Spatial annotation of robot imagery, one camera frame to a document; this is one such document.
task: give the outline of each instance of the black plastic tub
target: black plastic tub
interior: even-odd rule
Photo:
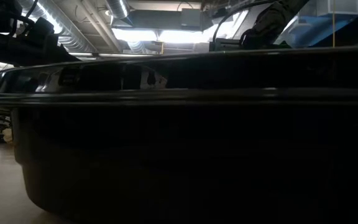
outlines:
[[[236,54],[198,61],[278,59],[272,52]],[[0,73],[0,113],[11,112],[29,198],[78,222],[358,222],[358,78],[350,82],[336,69],[351,54],[358,50],[298,52],[299,63],[302,55],[325,60],[324,69],[314,68],[321,73],[308,77],[324,83],[314,87],[301,78],[286,85],[249,77],[241,86],[243,78],[222,65],[213,80],[203,72],[186,80],[163,75],[170,70],[159,63],[178,68],[187,65],[184,56],[110,66],[117,72],[120,63],[141,63],[167,86],[192,83],[192,90],[114,90],[127,77],[136,86],[142,78],[134,67],[108,78],[95,73],[115,83],[104,90],[80,81],[84,67],[97,63],[11,70]],[[300,72],[311,74],[310,67]],[[266,84],[275,81],[280,87]]]

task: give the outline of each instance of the pipe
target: pipe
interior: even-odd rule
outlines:
[[[89,9],[90,13],[96,18],[96,20],[99,22],[99,25],[102,27],[102,29],[107,33],[107,36],[111,39],[111,41],[114,43],[114,45],[117,47],[118,51],[122,52],[121,45],[119,41],[117,40],[116,36],[113,34],[110,27],[108,27],[105,23],[102,17],[100,17],[97,10],[93,7],[93,5],[89,2],[89,0],[83,0],[85,3],[87,9]]]
[[[17,0],[17,2],[22,6],[23,14],[26,14],[34,0]],[[91,42],[52,0],[39,0],[30,17],[36,19],[43,17],[55,26],[56,31],[61,30],[64,37],[59,37],[59,43],[63,44],[69,52],[97,52]]]
[[[88,10],[85,8],[85,6],[82,4],[82,2],[80,0],[74,0],[74,2],[76,2],[78,7],[85,13],[85,16],[92,23],[92,26],[98,31],[98,33],[103,38],[103,40],[109,45],[110,49],[113,52],[119,52],[117,46],[112,42],[111,39],[109,39],[109,37],[103,32],[103,30],[100,29],[100,26],[96,23],[96,21],[93,19],[91,14],[88,12]]]
[[[107,8],[115,19],[123,19],[130,13],[129,5],[126,0],[106,0]]]
[[[147,54],[147,49],[141,41],[128,41],[128,46],[134,54]]]

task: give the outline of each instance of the concrete floor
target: concrete floor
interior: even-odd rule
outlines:
[[[0,223],[72,223],[43,211],[27,197],[13,148],[0,144]]]

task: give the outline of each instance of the cable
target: cable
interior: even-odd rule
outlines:
[[[17,30],[17,19],[13,20],[13,24],[12,24],[12,31],[8,34],[8,36],[13,37],[13,35],[15,35]]]
[[[34,11],[35,7],[37,7],[38,0],[34,0],[34,3],[32,4],[30,10],[25,15],[26,18],[30,17],[32,12]]]
[[[79,20],[78,16],[77,16],[77,9],[78,9],[78,5],[76,5],[75,8],[74,8],[75,19],[77,19],[77,22],[84,22],[86,20],[86,17],[84,19]]]
[[[181,1],[181,2],[179,3],[178,7],[177,7],[177,11],[179,11],[179,7],[180,7],[180,5],[181,5],[182,3],[186,3],[186,4],[189,5],[192,9],[194,9],[193,6],[192,6],[189,2]]]
[[[4,67],[2,70],[4,70],[4,69],[7,67],[7,65],[8,65],[8,64],[6,64],[5,67]]]
[[[240,44],[243,43],[243,41],[244,41],[246,35],[248,35],[248,34],[250,33],[250,31],[251,31],[251,30],[249,29],[249,30],[245,31],[244,33],[242,33],[241,38],[240,38]]]
[[[27,23],[27,24],[30,25],[30,26],[34,26],[34,24],[35,24],[34,21],[32,21],[31,19],[26,18],[26,17],[24,17],[24,16],[18,16],[18,15],[16,15],[16,14],[11,13],[11,12],[9,12],[8,15],[9,15],[10,18],[16,19],[16,20],[18,20],[18,21],[25,22],[25,23]]]
[[[32,21],[31,19],[30,19],[30,21],[32,22],[32,23],[28,23],[29,25],[27,25],[27,27],[25,27],[25,29],[24,29],[24,31],[23,31],[23,33],[22,34],[26,34],[33,26],[34,26],[34,21]]]
[[[249,7],[254,7],[254,6],[259,6],[261,4],[268,4],[268,3],[273,3],[277,0],[263,0],[263,1],[257,1],[257,2],[253,2],[253,3],[249,3],[249,4],[245,4],[233,11],[231,11],[229,14],[227,14],[226,16],[223,17],[223,19],[219,22],[218,27],[215,30],[215,33],[212,37],[212,42],[215,43],[216,41],[216,36],[218,35],[218,30],[221,27],[221,25],[224,23],[224,21],[226,21],[228,18],[230,18],[232,15],[234,15],[235,13],[239,12],[239,11],[243,11],[244,9],[247,9]]]

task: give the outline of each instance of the ceiling light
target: ceiling light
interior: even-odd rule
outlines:
[[[100,57],[149,57],[145,54],[99,54]]]
[[[92,53],[76,53],[76,52],[69,53],[69,54],[75,57],[88,57],[93,55]]]
[[[200,43],[203,40],[203,33],[201,31],[165,30],[158,40],[175,44]]]
[[[156,41],[157,35],[152,30],[124,30],[113,29],[114,35],[119,40],[125,40],[129,42],[135,41]]]
[[[77,57],[80,60],[96,60],[97,58],[94,57]]]

